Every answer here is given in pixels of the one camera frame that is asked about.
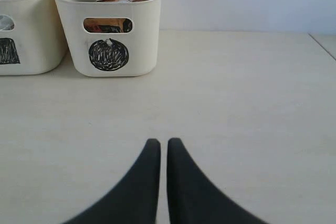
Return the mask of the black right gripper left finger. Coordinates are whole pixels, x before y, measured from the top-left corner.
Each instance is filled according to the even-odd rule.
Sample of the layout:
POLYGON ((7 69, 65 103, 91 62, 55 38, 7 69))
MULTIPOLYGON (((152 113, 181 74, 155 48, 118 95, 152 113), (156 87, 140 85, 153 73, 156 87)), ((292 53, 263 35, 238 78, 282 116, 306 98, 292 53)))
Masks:
POLYGON ((66 223, 156 223, 160 170, 161 144, 150 138, 124 177, 66 223))

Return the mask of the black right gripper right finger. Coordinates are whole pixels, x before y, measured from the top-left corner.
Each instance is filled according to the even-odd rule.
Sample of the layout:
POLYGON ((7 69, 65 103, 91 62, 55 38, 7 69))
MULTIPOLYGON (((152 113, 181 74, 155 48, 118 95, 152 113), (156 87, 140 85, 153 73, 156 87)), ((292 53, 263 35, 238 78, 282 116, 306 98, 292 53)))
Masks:
POLYGON ((167 203, 170 223, 265 223, 219 190, 179 138, 167 144, 167 203))

